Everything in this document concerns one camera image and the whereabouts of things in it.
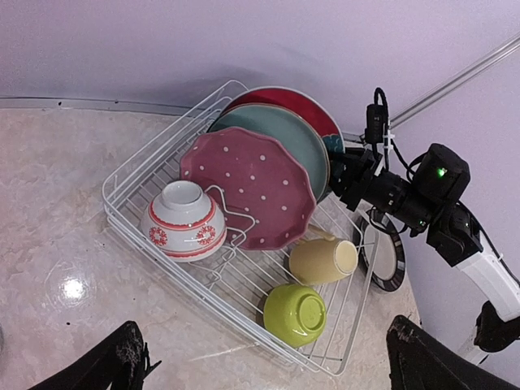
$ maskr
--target yellow cup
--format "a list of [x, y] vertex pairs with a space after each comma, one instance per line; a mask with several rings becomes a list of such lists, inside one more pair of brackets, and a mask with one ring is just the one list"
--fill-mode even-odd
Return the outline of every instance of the yellow cup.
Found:
[[314, 225], [309, 230], [322, 238], [300, 239], [289, 257], [289, 270], [303, 284], [323, 284], [351, 275], [358, 266], [356, 246]]

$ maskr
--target marble countertop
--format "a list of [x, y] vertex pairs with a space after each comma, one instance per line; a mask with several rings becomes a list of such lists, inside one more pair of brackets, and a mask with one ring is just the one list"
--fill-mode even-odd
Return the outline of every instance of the marble countertop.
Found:
[[103, 180], [172, 117], [0, 110], [0, 388], [23, 390], [74, 362], [128, 319], [162, 365], [146, 389], [390, 388], [385, 336], [418, 322], [410, 283], [372, 288], [346, 372], [280, 366], [138, 262], [108, 227]]

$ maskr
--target white wall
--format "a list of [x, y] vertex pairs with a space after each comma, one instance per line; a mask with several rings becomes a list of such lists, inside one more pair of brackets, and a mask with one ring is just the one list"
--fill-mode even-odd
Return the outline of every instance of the white wall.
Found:
[[513, 36], [517, 0], [0, 0], [0, 96], [189, 105], [229, 78], [321, 101], [350, 132]]
[[[483, 73], [396, 130], [407, 161], [432, 142], [447, 145], [470, 164], [463, 201], [491, 236], [511, 271], [520, 276], [520, 53]], [[457, 349], [475, 324], [484, 295], [425, 244], [405, 240], [409, 277], [425, 329]], [[520, 341], [483, 367], [520, 386]]]
[[[0, 0], [0, 96], [190, 105], [237, 78], [302, 89], [361, 132], [376, 85], [396, 112], [513, 36], [519, 20], [517, 0]], [[411, 158], [444, 142], [470, 162], [465, 200], [520, 275], [518, 69], [517, 54], [403, 126], [399, 143]], [[421, 238], [407, 254], [425, 327], [457, 345], [483, 298]], [[518, 353], [487, 366], [520, 384], [516, 359], [507, 362]]]

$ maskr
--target white bowl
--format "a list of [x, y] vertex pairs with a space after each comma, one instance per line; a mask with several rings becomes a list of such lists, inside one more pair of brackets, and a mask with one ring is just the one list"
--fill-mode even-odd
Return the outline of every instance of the white bowl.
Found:
[[217, 202], [191, 181], [167, 185], [148, 205], [141, 231], [175, 262], [207, 258], [226, 239], [223, 212]]

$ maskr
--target pink plate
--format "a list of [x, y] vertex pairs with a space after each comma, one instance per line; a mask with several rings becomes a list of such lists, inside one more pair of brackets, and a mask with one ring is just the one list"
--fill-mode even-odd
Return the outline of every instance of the pink plate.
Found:
[[[306, 170], [276, 139], [243, 128], [203, 134], [180, 161], [181, 177], [224, 190], [230, 211], [251, 215], [244, 249], [280, 249], [305, 233], [316, 201]], [[226, 215], [245, 230], [251, 220]], [[233, 232], [227, 238], [232, 239]]]

